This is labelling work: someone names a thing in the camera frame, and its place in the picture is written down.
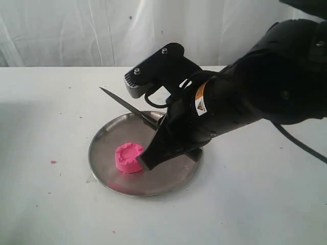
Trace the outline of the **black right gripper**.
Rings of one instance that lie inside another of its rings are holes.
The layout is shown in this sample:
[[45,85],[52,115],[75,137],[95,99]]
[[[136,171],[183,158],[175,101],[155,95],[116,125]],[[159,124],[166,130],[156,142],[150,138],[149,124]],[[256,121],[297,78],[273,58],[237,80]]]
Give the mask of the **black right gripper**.
[[212,138],[245,125],[240,83],[229,75],[193,75],[178,102],[158,123],[150,143],[137,160],[145,170],[193,151]]

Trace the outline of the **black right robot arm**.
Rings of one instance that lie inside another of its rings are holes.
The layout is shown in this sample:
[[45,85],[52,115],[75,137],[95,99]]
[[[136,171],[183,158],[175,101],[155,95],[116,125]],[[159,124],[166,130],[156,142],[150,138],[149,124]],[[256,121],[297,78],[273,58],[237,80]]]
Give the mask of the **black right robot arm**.
[[147,170],[260,119],[326,161],[285,130],[326,117],[326,22],[276,23],[245,56],[219,72],[203,70],[173,52],[154,54],[140,71],[141,82],[170,92],[167,112],[138,156]]

